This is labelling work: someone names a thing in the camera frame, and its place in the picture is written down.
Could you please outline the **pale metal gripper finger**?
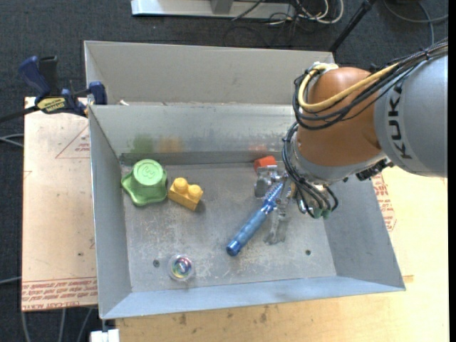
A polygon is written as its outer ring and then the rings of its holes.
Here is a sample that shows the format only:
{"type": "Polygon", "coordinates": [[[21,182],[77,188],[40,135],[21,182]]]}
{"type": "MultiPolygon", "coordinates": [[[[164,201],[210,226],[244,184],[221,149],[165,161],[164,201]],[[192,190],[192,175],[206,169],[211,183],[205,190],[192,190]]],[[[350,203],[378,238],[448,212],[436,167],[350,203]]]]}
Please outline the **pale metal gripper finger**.
{"type": "Polygon", "coordinates": [[[289,226],[289,223],[291,221],[290,215],[288,213],[288,206],[287,205],[282,205],[278,209],[278,221],[279,225],[277,228],[277,240],[279,242],[284,242],[286,239],[286,232],[289,226]]]}
{"type": "Polygon", "coordinates": [[[270,225],[270,229],[267,233],[267,235],[265,236],[264,238],[264,242],[266,244],[277,244],[279,243],[279,241],[277,240],[277,228],[278,228],[278,225],[279,225],[279,221],[278,221],[278,209],[280,208],[280,206],[282,205],[285,205],[284,202],[281,202],[280,204],[278,204],[275,208],[275,210],[270,214],[270,218],[271,218],[271,225],[270,225]]]}

